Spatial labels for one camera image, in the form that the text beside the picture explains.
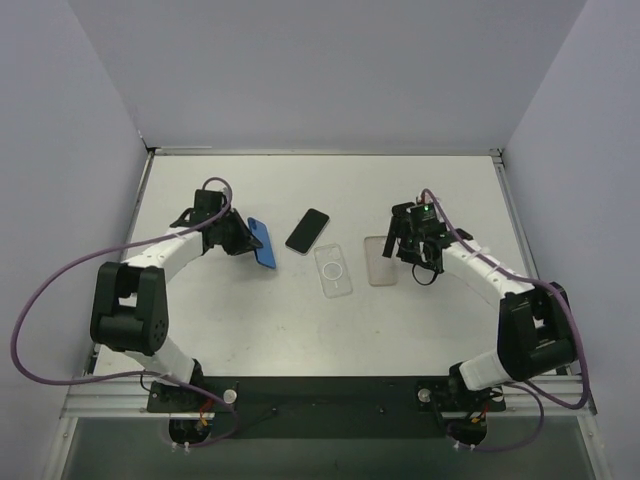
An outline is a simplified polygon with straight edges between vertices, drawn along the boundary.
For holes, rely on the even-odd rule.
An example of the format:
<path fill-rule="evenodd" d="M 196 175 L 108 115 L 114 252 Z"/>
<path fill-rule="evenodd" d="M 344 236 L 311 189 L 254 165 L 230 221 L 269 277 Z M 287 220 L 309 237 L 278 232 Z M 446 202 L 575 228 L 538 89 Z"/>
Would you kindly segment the beige phone case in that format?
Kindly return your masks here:
<path fill-rule="evenodd" d="M 367 279 L 372 287 L 390 287 L 398 282 L 394 261 L 383 256 L 385 243 L 385 236 L 368 236 L 363 241 Z"/>

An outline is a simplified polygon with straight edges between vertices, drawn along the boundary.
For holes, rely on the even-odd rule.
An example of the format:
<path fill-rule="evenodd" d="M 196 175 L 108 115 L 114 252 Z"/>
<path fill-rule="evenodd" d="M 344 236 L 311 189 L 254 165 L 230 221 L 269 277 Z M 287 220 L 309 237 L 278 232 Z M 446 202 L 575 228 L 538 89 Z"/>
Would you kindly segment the clear phone case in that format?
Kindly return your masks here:
<path fill-rule="evenodd" d="M 316 247 L 313 251 L 324 296 L 334 299 L 353 293 L 351 277 L 338 244 Z"/>

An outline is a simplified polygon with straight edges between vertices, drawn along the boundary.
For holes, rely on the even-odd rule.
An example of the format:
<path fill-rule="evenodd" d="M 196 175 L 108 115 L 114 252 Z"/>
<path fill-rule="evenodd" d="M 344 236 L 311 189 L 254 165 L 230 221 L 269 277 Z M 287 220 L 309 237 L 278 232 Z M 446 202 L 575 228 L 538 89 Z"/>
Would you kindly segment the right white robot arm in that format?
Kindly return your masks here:
<path fill-rule="evenodd" d="M 451 367 L 453 388 L 469 393 L 523 382 L 577 359 L 564 290 L 526 282 L 483 252 L 471 234 L 449 228 L 433 202 L 391 208 L 382 256 L 430 271 L 433 279 L 450 274 L 496 310 L 496 346 Z"/>

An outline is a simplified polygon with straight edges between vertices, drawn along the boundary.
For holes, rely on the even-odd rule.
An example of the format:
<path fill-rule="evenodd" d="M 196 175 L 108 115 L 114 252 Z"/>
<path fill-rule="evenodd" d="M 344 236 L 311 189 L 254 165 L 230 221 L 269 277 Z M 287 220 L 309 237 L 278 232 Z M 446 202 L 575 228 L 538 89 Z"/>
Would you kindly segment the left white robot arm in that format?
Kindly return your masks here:
<path fill-rule="evenodd" d="M 157 385 L 187 412 L 204 402 L 202 367 L 169 337 L 167 285 L 216 246 L 229 256 L 262 246 L 232 198 L 229 186 L 196 190 L 193 206 L 170 224 L 162 240 L 123 262 L 104 263 L 97 274 L 91 339 L 155 372 Z"/>

